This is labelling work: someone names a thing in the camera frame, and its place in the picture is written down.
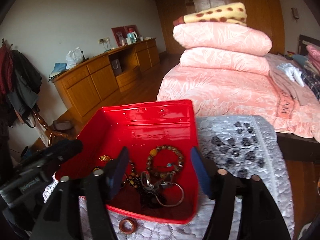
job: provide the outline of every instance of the beaded bracelet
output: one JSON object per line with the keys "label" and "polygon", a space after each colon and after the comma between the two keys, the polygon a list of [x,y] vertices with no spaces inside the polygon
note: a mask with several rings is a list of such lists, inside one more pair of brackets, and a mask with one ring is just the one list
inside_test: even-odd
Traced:
{"label": "beaded bracelet", "polygon": [[[167,164],[167,167],[172,167],[173,166],[173,170],[172,171],[159,172],[159,171],[154,171],[153,170],[153,167],[152,167],[153,158],[161,150],[173,151],[175,153],[175,155],[178,156],[178,164],[174,164],[174,163],[168,163]],[[182,155],[180,150],[178,150],[176,147],[173,147],[173,146],[170,146],[170,145],[162,145],[162,146],[158,146],[158,147],[156,147],[156,149],[153,149],[153,150],[150,151],[149,156],[148,156],[148,160],[147,160],[147,171],[149,171],[149,173],[151,175],[153,175],[154,177],[164,179],[167,176],[173,176],[173,175],[177,174],[178,172],[182,171],[183,163],[184,163],[184,156]]]}

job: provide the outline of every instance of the red plastic tray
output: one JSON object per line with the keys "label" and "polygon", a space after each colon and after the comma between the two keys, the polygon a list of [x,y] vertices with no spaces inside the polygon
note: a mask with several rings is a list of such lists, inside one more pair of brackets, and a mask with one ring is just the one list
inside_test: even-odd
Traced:
{"label": "red plastic tray", "polygon": [[[100,156],[116,158],[124,146],[128,148],[129,158],[135,162],[137,172],[141,173],[146,170],[150,150],[161,145],[177,147],[185,157],[183,170],[174,177],[185,192],[185,199],[179,206],[142,210],[139,193],[126,185],[108,203],[107,208],[133,218],[160,223],[185,224],[193,218],[198,199],[198,181],[190,160],[190,150],[198,143],[190,100],[103,107],[86,124],[78,139],[84,146],[82,152],[61,166],[56,179],[65,175],[72,179],[86,177],[94,167],[105,165],[99,160]],[[167,163],[176,161],[173,152],[161,151],[154,158],[154,167],[165,167]],[[181,191],[174,186],[165,190],[164,195],[167,204],[174,204],[180,200]]]}

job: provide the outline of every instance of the wooden sideboard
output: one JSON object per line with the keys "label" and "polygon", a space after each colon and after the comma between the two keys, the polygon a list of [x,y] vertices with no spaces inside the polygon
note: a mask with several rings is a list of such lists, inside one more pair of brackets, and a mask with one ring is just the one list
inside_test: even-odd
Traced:
{"label": "wooden sideboard", "polygon": [[[122,73],[115,76],[111,62],[119,59]],[[72,116],[80,121],[95,107],[103,106],[121,89],[160,63],[156,39],[125,45],[93,57],[66,71],[52,82]]]}

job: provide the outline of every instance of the pink blanket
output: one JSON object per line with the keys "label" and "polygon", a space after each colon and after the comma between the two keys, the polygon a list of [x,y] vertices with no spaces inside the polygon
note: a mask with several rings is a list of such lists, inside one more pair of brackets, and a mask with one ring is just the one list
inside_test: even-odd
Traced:
{"label": "pink blanket", "polygon": [[[288,62],[272,54],[266,59],[270,69]],[[283,94],[268,76],[177,65],[164,77],[157,100],[191,99],[197,116],[260,115],[276,131],[320,142],[320,104],[307,86],[302,93],[308,102],[305,106]]]}
{"label": "pink blanket", "polygon": [[209,47],[264,56],[272,47],[265,33],[232,23],[180,24],[174,27],[173,37],[186,49]]}
{"label": "pink blanket", "polygon": [[269,73],[269,63],[264,57],[204,47],[185,50],[180,58],[180,65],[237,70],[264,76]]}

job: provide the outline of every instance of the folded yellow towel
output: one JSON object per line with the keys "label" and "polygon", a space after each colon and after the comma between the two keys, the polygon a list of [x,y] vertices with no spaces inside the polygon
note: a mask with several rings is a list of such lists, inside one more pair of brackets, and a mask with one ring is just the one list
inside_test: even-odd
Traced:
{"label": "folded yellow towel", "polygon": [[230,3],[185,15],[180,17],[178,20],[175,20],[173,25],[177,26],[182,23],[194,22],[226,22],[247,26],[247,14],[243,3]]}

